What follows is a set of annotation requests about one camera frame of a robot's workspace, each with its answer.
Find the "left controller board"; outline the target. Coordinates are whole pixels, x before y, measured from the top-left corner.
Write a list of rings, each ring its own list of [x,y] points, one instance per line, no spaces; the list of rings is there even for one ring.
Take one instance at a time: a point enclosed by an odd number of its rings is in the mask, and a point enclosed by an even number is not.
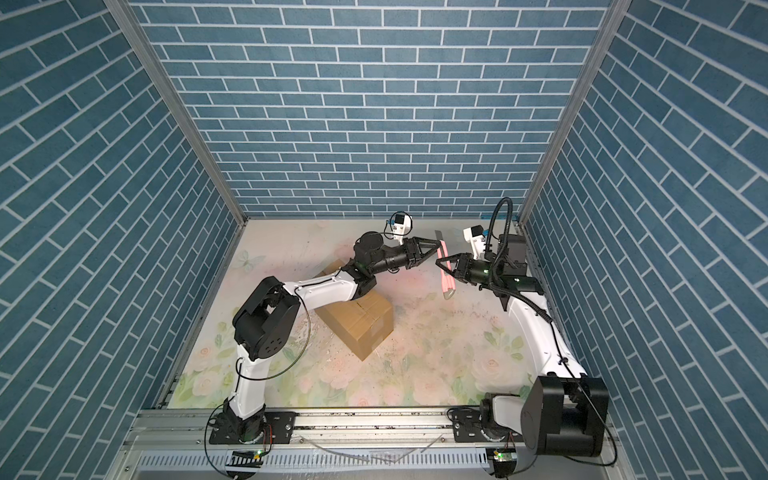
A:
[[[264,464],[262,450],[234,451],[225,463],[225,472],[233,479],[249,479]]]

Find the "right controller board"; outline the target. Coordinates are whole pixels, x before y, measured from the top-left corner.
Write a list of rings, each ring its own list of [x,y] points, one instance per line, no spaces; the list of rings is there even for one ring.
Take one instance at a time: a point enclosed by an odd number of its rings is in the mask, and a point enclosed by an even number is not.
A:
[[[511,476],[517,467],[518,455],[512,448],[489,448],[486,450],[489,474],[495,478]]]

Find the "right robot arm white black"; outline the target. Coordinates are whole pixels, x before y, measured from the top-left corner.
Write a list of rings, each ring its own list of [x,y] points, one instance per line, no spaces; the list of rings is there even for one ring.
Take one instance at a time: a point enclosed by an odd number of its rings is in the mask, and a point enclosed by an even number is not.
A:
[[[441,269],[500,300],[522,329],[535,372],[527,395],[487,394],[481,403],[484,422],[520,434],[535,455],[595,463],[610,437],[610,395],[604,381],[578,363],[549,315],[543,287],[527,273],[524,238],[503,234],[494,245],[479,225],[463,234],[470,252],[443,259]]]

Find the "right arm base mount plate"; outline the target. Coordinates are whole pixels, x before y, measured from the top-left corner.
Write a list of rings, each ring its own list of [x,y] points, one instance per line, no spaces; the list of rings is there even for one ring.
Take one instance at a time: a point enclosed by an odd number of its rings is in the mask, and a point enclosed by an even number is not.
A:
[[[453,406],[446,410],[456,443],[521,443],[523,436],[483,417],[479,407]]]

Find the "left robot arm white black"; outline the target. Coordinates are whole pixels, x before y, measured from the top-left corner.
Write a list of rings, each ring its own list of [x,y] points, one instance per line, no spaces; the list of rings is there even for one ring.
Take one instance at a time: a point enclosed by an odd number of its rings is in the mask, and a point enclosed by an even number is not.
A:
[[[372,290],[378,274],[415,268],[440,247],[440,241],[422,237],[388,246],[381,233],[369,231],[356,240],[354,256],[333,273],[297,282],[264,278],[232,320],[237,380],[224,412],[242,421],[263,416],[266,382],[273,378],[271,358],[287,343],[299,313],[357,300]]]

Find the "pink utility knife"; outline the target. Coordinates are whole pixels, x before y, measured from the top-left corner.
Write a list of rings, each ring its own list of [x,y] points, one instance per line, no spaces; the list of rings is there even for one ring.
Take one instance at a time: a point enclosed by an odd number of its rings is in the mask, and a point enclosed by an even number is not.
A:
[[[440,230],[435,231],[435,237],[440,243],[437,253],[438,260],[440,261],[448,256],[447,245]],[[440,263],[439,261],[437,262],[437,265],[441,270],[441,288],[443,297],[445,300],[450,300],[456,292],[455,279],[449,274],[451,264],[449,262]]]

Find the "controller board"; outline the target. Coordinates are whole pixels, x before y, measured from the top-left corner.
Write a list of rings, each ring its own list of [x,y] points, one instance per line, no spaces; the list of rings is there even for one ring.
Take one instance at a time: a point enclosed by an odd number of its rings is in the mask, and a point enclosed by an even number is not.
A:
[[[512,448],[489,448],[486,450],[489,474],[495,478],[511,476],[517,467],[518,455]]]
[[[225,463],[225,472],[233,479],[249,479],[264,464],[262,450],[234,451]]]

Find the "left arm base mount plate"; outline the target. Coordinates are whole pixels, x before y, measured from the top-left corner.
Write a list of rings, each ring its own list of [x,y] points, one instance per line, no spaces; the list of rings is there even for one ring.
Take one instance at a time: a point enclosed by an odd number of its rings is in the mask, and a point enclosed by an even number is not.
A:
[[[293,411],[261,411],[246,420],[220,412],[208,422],[207,440],[213,445],[288,444],[296,418]]]

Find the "brown cardboard express box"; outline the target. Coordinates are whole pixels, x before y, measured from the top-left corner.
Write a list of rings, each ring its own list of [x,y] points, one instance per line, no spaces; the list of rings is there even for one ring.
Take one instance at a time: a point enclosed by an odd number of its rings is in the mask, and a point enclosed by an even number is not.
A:
[[[394,307],[375,290],[360,299],[332,303],[315,312],[361,361],[394,330]]]

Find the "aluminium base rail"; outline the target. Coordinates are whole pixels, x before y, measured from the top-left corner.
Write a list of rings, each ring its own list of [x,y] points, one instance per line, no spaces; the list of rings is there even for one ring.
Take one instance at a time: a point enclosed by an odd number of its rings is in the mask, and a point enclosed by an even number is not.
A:
[[[208,422],[221,411],[200,409],[144,410],[125,442],[128,450],[201,452],[207,466],[221,468],[234,451],[262,450],[269,458],[291,448],[315,448],[355,462],[402,462],[434,446],[464,449],[512,448],[531,456],[524,443],[456,443],[446,410],[440,407],[381,408],[267,408],[264,411],[297,413],[288,444],[213,445],[207,440]]]

